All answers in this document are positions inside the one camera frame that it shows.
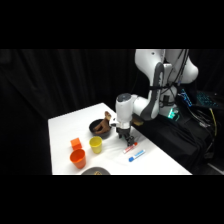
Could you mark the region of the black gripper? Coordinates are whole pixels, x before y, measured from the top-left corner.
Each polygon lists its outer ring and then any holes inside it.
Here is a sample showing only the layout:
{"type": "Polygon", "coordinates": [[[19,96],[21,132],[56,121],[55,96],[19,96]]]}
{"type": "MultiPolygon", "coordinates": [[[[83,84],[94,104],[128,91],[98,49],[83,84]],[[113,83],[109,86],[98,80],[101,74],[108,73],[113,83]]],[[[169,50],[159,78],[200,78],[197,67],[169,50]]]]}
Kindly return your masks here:
{"type": "Polygon", "coordinates": [[[122,136],[128,137],[126,139],[127,140],[127,146],[131,146],[131,145],[134,144],[134,137],[130,136],[130,131],[131,131],[130,128],[127,128],[127,129],[122,129],[122,128],[119,128],[119,127],[116,128],[116,132],[118,133],[118,138],[119,139],[121,139],[122,136]]]}

